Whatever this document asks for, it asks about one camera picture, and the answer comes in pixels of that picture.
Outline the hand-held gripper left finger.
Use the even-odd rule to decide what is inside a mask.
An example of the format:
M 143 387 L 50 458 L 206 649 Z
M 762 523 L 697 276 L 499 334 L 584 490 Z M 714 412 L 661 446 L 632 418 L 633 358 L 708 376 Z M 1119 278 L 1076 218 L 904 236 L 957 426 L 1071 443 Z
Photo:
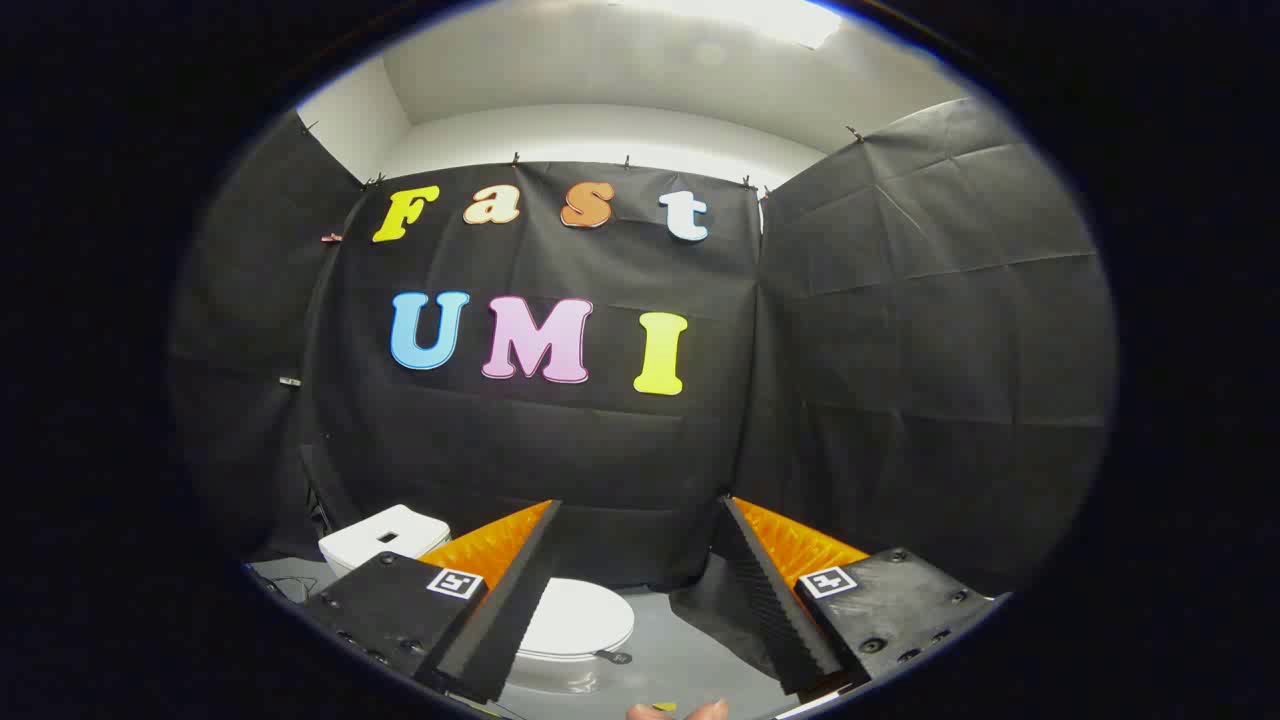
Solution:
M 416 559 L 383 550 L 302 605 L 310 626 L 408 682 L 499 698 L 554 574 L 548 500 Z

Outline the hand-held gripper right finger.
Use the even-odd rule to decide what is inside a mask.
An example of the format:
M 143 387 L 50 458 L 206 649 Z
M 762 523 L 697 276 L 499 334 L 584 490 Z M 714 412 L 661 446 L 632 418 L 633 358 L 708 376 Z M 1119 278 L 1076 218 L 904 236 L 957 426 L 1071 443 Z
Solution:
M 719 555 L 783 692 L 858 688 L 924 662 L 1001 603 L 904 547 L 868 553 L 727 496 Z

